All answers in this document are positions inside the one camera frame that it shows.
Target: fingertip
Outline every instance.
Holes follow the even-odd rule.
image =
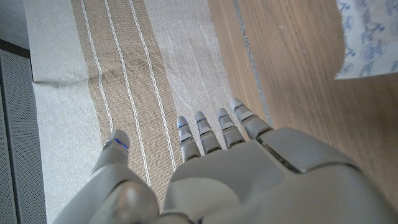
[[[205,117],[205,114],[202,111],[198,111],[198,112],[195,113],[195,120],[197,122],[199,122],[199,121],[201,121],[203,119],[206,119],[206,117]]]
[[[243,105],[242,101],[240,101],[237,98],[233,98],[231,100],[231,102],[229,103],[229,105],[231,106],[231,109],[234,111],[236,108],[240,107]]]

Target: gray metal panel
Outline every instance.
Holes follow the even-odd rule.
[[[42,163],[30,61],[0,50],[16,205],[21,223],[46,223]]]
[[[0,217],[4,223],[17,223],[11,167],[8,155],[6,124],[0,91]]]

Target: wooden surface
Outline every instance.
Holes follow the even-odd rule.
[[[274,127],[296,128],[338,148],[398,208],[398,74],[334,80],[345,52],[335,1],[238,3]],[[247,54],[232,50],[241,48],[238,37],[243,42],[233,1],[209,5],[234,96],[260,105],[255,84],[242,82],[248,74],[238,72]],[[234,62],[240,63],[229,68]]]
[[[213,22],[216,20],[214,27],[220,48],[223,49],[221,55],[234,97],[242,100],[254,113],[265,119],[241,27],[235,18],[234,2],[229,1],[229,4],[225,4],[228,2],[208,1],[208,3]]]

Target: gray robotic hand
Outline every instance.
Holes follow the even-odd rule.
[[[394,209],[339,151],[295,129],[273,130],[237,99],[231,107],[251,140],[221,108],[228,148],[221,150],[198,112],[204,156],[186,119],[177,119],[184,163],[161,214],[153,191],[127,168],[129,140],[117,130],[55,223],[397,223]]]

